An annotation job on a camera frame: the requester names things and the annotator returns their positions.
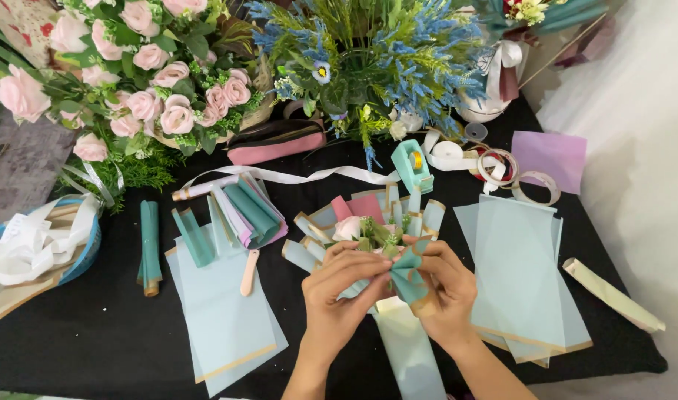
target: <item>forearm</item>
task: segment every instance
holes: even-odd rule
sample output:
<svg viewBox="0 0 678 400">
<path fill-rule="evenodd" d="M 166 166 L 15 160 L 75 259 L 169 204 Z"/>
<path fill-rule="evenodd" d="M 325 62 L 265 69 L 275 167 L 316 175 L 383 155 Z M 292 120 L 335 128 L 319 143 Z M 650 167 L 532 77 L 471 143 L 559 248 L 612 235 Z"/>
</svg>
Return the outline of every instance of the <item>forearm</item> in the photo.
<svg viewBox="0 0 678 400">
<path fill-rule="evenodd" d="M 446 350 L 476 399 L 536 400 L 527 386 L 492 354 L 477 334 Z"/>
<path fill-rule="evenodd" d="M 328 372 L 329 364 L 316 360 L 303 342 L 282 400 L 324 400 Z"/>
</svg>

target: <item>white wall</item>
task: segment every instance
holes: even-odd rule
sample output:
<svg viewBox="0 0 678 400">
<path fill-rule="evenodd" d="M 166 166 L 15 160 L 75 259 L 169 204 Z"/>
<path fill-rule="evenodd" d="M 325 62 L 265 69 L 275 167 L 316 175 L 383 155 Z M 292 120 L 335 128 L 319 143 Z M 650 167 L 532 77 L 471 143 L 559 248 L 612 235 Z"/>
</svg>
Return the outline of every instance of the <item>white wall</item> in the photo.
<svg viewBox="0 0 678 400">
<path fill-rule="evenodd" d="M 678 400 L 678 0 L 616 17 L 609 55 L 563 71 L 537 116 L 588 138 L 582 203 L 631 296 L 668 325 L 655 343 L 670 371 L 532 386 L 542 400 Z"/>
</svg>

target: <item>pink pencil case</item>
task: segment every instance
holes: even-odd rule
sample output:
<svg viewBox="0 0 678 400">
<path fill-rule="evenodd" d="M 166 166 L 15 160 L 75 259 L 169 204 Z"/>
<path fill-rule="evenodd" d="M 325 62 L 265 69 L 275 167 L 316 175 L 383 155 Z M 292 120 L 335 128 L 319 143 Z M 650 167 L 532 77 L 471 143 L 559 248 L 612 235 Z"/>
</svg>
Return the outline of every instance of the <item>pink pencil case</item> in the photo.
<svg viewBox="0 0 678 400">
<path fill-rule="evenodd" d="M 253 165 L 327 144 L 324 129 L 309 120 L 279 120 L 240 132 L 228 141 L 234 165 Z"/>
</svg>

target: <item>blue basket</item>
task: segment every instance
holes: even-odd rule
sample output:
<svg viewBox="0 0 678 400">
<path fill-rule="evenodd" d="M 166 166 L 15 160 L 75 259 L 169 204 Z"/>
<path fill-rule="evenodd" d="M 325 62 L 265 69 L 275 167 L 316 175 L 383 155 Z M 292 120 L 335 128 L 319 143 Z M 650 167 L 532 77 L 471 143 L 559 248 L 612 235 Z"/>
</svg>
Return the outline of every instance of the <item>blue basket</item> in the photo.
<svg viewBox="0 0 678 400">
<path fill-rule="evenodd" d="M 56 207 L 67 206 L 69 204 L 76 203 L 82 203 L 82 200 L 62 199 L 57 203 Z M 34 209 L 23 214 L 27 215 L 33 211 Z M 3 232 L 5 230 L 6 226 L 0 224 L 0 238 L 1 236 L 3 236 Z M 82 251 L 82 254 L 79 256 L 77 261 L 75 261 L 75 264 L 73 264 L 72 267 L 68 268 L 68 270 L 65 271 L 64 274 L 62 274 L 62 277 L 60 277 L 60 281 L 57 284 L 58 286 L 62 285 L 63 283 L 68 283 L 70 280 L 73 280 L 74 278 L 80 276 L 84 271 L 89 269 L 89 266 L 91 266 L 94 260 L 97 258 L 99 246 L 100 243 L 102 243 L 102 232 L 99 229 L 99 221 L 97 220 L 96 216 L 94 217 L 94 221 L 92 222 L 92 230 L 89 233 L 89 238 L 90 239 L 87 241 L 87 245 L 84 247 L 84 250 Z"/>
</svg>

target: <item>purple paper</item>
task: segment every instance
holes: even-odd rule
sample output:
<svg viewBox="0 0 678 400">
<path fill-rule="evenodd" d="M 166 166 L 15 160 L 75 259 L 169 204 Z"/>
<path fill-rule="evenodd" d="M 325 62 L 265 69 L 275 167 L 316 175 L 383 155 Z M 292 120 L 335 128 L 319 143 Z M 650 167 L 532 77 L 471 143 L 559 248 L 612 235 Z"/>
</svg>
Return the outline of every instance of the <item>purple paper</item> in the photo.
<svg viewBox="0 0 678 400">
<path fill-rule="evenodd" d="M 556 133 L 515 131 L 512 155 L 520 172 L 544 172 L 566 193 L 581 194 L 581 175 L 586 164 L 586 138 Z M 544 186 L 534 178 L 522 182 Z"/>
</svg>

